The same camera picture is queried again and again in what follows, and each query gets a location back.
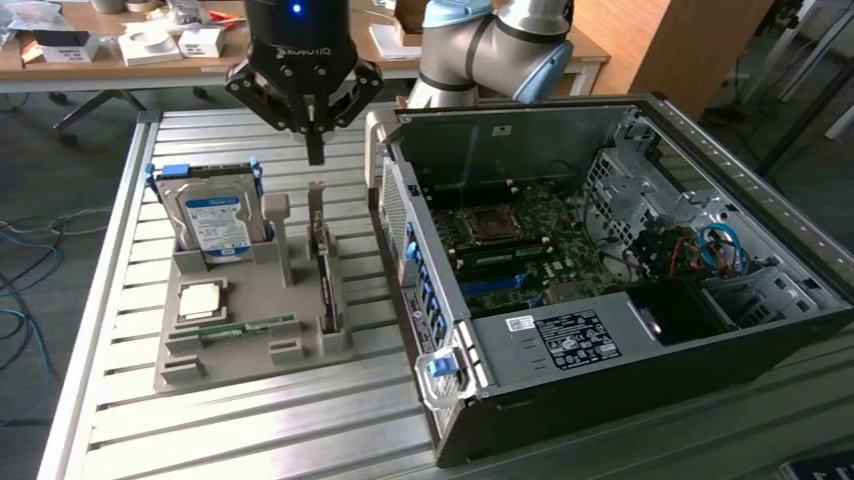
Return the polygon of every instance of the workbench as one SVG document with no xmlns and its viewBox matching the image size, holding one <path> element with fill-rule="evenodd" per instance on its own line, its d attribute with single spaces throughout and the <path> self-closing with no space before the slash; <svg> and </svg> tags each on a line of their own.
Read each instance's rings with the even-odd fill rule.
<svg viewBox="0 0 854 480">
<path fill-rule="evenodd" d="M 435 468 L 368 218 L 363 152 L 364 115 L 328 143 L 326 164 L 310 167 L 304 147 L 247 110 L 143 112 L 40 480 L 757 479 L 775 478 L 785 459 L 850 442 L 851 328 L 750 385 Z M 290 193 L 290 230 L 307 224 L 308 181 L 326 184 L 324 216 L 340 241 L 358 355 L 335 366 L 161 395 L 153 362 L 174 231 L 145 187 L 144 165 L 251 156 L 264 168 L 264 189 Z"/>
<path fill-rule="evenodd" d="M 242 1 L 202 2 L 214 11 L 244 14 Z M 79 30 L 101 36 L 124 33 L 124 23 L 141 22 L 141 13 L 124 12 L 107 15 L 95 12 L 89 3 L 63 4 L 63 15 Z M 418 59 L 392 61 L 384 59 L 368 32 L 372 23 L 392 23 L 390 11 L 372 5 L 370 0 L 352 0 L 350 12 L 351 36 L 359 56 L 375 62 L 386 79 L 416 79 Z M 587 95 L 599 74 L 602 64 L 610 59 L 605 50 L 574 29 L 567 38 L 575 48 L 566 73 L 572 75 L 571 95 Z M 23 34 L 0 50 L 0 93 L 67 92 L 75 90 L 145 89 L 168 87 L 219 86 L 232 65 L 246 57 L 248 29 L 228 31 L 220 58 L 184 58 L 169 62 L 127 67 L 117 45 L 101 45 L 92 63 L 47 63 L 37 59 L 21 64 L 20 48 L 32 36 Z"/>
</svg>

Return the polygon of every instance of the cpu socket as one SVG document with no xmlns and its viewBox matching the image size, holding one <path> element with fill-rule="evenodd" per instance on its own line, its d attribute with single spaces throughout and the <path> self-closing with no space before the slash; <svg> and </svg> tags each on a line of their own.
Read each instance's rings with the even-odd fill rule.
<svg viewBox="0 0 854 480">
<path fill-rule="evenodd" d="M 491 243 L 519 238 L 519 222 L 506 205 L 466 209 L 466 225 L 475 243 Z"/>
</svg>

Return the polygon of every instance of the motherboard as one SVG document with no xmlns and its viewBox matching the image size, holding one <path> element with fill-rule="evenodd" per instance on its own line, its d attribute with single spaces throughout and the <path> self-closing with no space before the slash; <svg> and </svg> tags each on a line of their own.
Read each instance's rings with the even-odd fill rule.
<svg viewBox="0 0 854 480">
<path fill-rule="evenodd" d="M 474 318 L 594 297 L 631 279 L 630 268 L 605 267 L 582 199 L 559 184 L 510 182 L 427 201 Z"/>
</svg>

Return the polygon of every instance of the blue hard drive label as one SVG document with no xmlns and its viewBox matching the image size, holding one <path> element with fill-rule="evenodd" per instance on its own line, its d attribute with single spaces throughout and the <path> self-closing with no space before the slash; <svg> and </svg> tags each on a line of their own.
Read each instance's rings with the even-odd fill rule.
<svg viewBox="0 0 854 480">
<path fill-rule="evenodd" d="M 224 263 L 250 250 L 250 232 L 240 220 L 242 204 L 238 197 L 196 198 L 184 203 L 199 248 L 208 261 Z"/>
</svg>

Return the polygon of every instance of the barcode sticker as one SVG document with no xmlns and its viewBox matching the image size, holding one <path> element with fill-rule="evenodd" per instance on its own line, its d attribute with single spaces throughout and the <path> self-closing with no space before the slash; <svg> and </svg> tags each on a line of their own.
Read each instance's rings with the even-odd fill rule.
<svg viewBox="0 0 854 480">
<path fill-rule="evenodd" d="M 507 328 L 511 332 L 534 328 L 534 317 L 531 315 L 526 315 L 524 317 L 512 317 L 504 321 L 507 322 Z"/>
</svg>

